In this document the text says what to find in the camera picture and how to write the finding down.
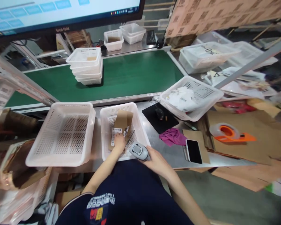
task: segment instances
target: monitor bezel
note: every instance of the monitor bezel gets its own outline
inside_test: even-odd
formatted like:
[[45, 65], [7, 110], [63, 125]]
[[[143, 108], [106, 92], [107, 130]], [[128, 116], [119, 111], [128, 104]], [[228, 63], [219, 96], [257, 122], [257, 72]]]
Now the monitor bezel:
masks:
[[27, 31], [27, 32], [17, 33], [17, 34], [12, 34], [12, 35], [7, 35], [7, 36], [2, 35], [2, 36], [0, 36], [0, 42], [1, 41], [10, 42], [10, 41], [16, 41], [16, 40], [25, 40], [25, 39], [29, 39], [29, 38], [39, 38], [39, 37], [43, 37], [45, 35], [50, 35], [50, 34], [77, 31], [77, 30], [94, 28], [94, 27], [101, 27], [104, 25], [124, 23], [124, 22], [132, 21], [132, 20], [140, 20], [143, 15], [144, 7], [145, 7], [145, 0], [140, 0], [139, 10], [136, 13], [124, 14], [124, 15], [114, 15], [114, 16], [106, 17], [106, 18], [72, 23], [72, 24], [68, 24], [68, 25], [64, 25], [64, 26], [44, 28], [44, 29], [39, 29], [39, 30], [34, 30], [34, 31]]

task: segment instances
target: pink cloth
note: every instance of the pink cloth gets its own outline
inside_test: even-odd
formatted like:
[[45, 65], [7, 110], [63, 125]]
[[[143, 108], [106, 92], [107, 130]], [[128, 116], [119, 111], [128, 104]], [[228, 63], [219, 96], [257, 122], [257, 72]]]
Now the pink cloth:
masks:
[[159, 138], [164, 141], [168, 146], [185, 145], [186, 137], [180, 133], [176, 128], [170, 128], [159, 135]]

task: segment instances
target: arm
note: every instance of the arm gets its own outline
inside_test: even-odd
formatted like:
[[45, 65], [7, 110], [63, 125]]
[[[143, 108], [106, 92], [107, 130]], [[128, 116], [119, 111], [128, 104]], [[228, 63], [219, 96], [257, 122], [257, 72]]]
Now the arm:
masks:
[[177, 173], [155, 149], [147, 146], [150, 161], [143, 162], [148, 168], [165, 178], [169, 184], [172, 197], [194, 225], [210, 225], [207, 217], [190, 195]]
[[124, 151], [126, 146], [125, 138], [122, 133], [117, 133], [115, 135], [115, 147], [107, 157], [107, 159], [101, 164], [101, 166], [96, 170], [82, 193], [96, 192], [99, 185], [111, 174], [116, 162], [118, 161], [120, 155]]

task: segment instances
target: hand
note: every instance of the hand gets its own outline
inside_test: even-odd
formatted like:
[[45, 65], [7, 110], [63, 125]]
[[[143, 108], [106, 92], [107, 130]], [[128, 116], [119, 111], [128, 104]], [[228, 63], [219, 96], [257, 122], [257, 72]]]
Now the hand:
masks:
[[117, 151], [118, 153], [122, 154], [125, 149], [125, 146], [126, 146], [126, 141], [125, 141], [123, 134], [116, 133], [114, 142], [115, 142], [115, 147], [114, 147], [113, 151]]
[[165, 178], [167, 181], [169, 181], [172, 176], [177, 175], [173, 168], [167, 163], [167, 161], [158, 151], [151, 146], [147, 146], [146, 148], [148, 149], [151, 159], [147, 161], [141, 161], [143, 164], [145, 164], [149, 169], [158, 175]]

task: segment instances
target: smartphone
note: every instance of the smartphone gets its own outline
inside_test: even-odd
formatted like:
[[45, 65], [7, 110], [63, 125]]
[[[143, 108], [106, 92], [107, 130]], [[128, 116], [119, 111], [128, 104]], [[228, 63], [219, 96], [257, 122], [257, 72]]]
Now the smartphone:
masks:
[[201, 152], [197, 141], [186, 140], [186, 155], [188, 161], [202, 164]]

